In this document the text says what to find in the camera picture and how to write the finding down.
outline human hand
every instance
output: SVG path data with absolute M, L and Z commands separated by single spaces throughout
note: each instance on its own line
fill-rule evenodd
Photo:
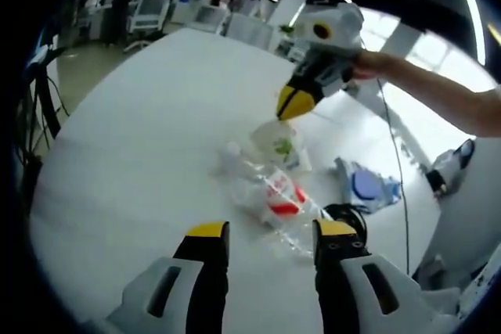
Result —
M 362 50 L 355 58 L 353 78 L 370 80 L 384 73 L 389 56 L 382 52 Z

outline cup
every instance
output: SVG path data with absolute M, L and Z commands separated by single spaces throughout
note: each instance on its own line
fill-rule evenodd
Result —
M 289 174 L 312 170 L 302 137 L 286 121 L 271 120 L 260 125 L 250 140 L 267 162 Z

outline table surface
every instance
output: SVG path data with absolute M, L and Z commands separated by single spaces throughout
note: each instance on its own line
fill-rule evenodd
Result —
M 133 55 L 63 125 L 38 179 L 35 253 L 77 320 L 108 315 L 123 288 L 186 231 L 231 222 L 227 332 L 322 332 L 311 260 L 229 204 L 217 151 L 246 145 L 273 118 L 294 66 L 238 41 L 182 29 Z M 338 200 L 336 156 L 398 176 L 386 123 L 343 92 L 294 120 L 315 172 L 301 179 L 321 205 Z M 402 156 L 410 270 L 438 223 L 426 179 Z M 402 202 L 366 217 L 373 253 L 405 270 Z

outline crumpled plastic bottle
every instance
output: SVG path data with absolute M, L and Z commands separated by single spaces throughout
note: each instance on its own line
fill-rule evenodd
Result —
M 233 203 L 261 223 L 270 224 L 293 250 L 312 256 L 312 221 L 329 214 L 285 172 L 253 160 L 235 142 L 227 143 L 220 157 L 231 177 L 229 194 Z

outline forearm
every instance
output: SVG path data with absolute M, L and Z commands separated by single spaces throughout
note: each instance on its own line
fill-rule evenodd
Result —
M 479 136 L 492 135 L 491 129 L 496 104 L 482 93 L 474 93 L 455 81 L 423 70 L 403 59 L 386 56 L 380 75 L 412 97 L 430 107 L 449 123 Z

